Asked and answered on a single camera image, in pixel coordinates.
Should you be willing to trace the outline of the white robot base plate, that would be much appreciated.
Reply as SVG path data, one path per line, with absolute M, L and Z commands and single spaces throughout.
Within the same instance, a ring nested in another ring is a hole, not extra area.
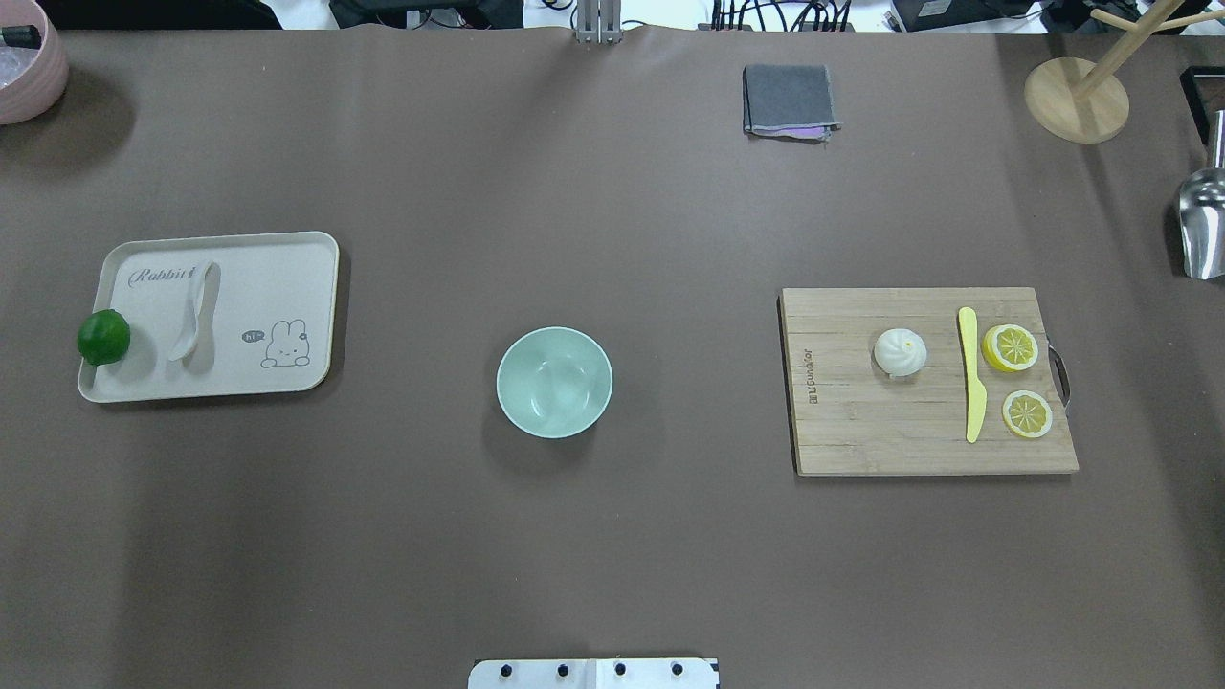
M 479 661 L 468 688 L 719 688 L 717 660 L 609 657 Z

